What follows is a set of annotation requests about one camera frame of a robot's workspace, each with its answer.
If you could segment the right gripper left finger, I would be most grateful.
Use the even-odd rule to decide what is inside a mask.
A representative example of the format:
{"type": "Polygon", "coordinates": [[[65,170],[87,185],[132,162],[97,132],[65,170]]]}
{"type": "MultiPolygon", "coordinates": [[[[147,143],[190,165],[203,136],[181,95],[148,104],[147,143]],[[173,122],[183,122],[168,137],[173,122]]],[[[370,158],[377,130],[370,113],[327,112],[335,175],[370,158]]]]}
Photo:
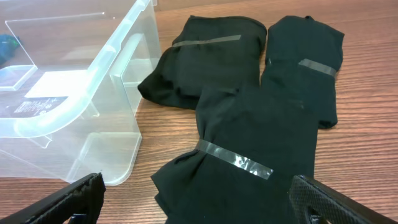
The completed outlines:
{"type": "Polygon", "coordinates": [[[92,173],[1,219],[1,224],[96,224],[105,191],[102,173],[92,173]]]}

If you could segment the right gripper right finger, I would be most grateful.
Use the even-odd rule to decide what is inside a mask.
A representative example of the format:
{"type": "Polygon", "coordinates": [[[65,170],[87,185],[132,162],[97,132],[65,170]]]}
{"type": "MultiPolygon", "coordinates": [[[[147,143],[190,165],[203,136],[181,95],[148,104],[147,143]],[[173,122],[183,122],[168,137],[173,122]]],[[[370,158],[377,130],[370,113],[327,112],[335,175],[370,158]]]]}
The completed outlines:
{"type": "Polygon", "coordinates": [[[289,199],[299,224],[397,224],[304,175],[293,177],[289,199]]]}

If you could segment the black garment front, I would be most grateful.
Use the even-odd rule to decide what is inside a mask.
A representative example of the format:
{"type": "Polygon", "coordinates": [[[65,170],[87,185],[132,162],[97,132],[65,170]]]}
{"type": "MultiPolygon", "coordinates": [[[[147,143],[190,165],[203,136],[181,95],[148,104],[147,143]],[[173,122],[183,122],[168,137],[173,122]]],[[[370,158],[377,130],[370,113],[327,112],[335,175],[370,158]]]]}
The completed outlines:
{"type": "Polygon", "coordinates": [[[194,150],[152,180],[168,223],[295,223],[293,176],[313,175],[318,122],[300,100],[259,89],[202,91],[194,150]]]}

